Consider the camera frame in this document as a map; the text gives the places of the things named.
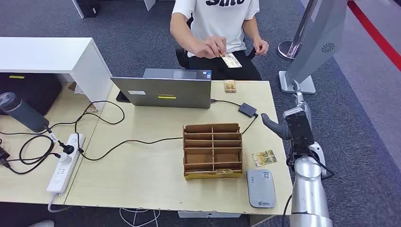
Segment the person's left hand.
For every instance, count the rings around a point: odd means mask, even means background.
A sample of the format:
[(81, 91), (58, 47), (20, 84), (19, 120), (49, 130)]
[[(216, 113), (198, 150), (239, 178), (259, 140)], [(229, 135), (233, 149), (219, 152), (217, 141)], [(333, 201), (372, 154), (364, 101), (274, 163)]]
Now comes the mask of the person's left hand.
[(262, 40), (260, 37), (258, 37), (253, 40), (253, 47), (256, 55), (263, 56), (268, 51), (269, 44), (267, 41)]

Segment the person's right hand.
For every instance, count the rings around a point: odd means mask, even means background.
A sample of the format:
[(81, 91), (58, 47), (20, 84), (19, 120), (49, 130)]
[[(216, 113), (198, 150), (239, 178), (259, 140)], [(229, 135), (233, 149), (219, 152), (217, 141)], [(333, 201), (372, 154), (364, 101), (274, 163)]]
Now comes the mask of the person's right hand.
[(213, 59), (227, 53), (226, 38), (222, 36), (210, 36), (205, 40), (195, 38), (190, 45), (189, 52), (199, 58)]

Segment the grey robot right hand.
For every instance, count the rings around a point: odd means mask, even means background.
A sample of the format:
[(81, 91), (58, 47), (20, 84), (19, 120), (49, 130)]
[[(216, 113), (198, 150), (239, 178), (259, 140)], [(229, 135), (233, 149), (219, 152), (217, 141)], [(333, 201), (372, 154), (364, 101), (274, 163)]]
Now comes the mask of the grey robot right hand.
[(293, 80), (291, 84), (296, 92), (296, 107), (284, 112), (285, 122), (278, 124), (272, 121), (265, 113), (261, 114), (262, 122), (284, 140), (292, 140), (297, 144), (313, 144), (314, 136), (310, 108), (304, 101), (300, 83)]

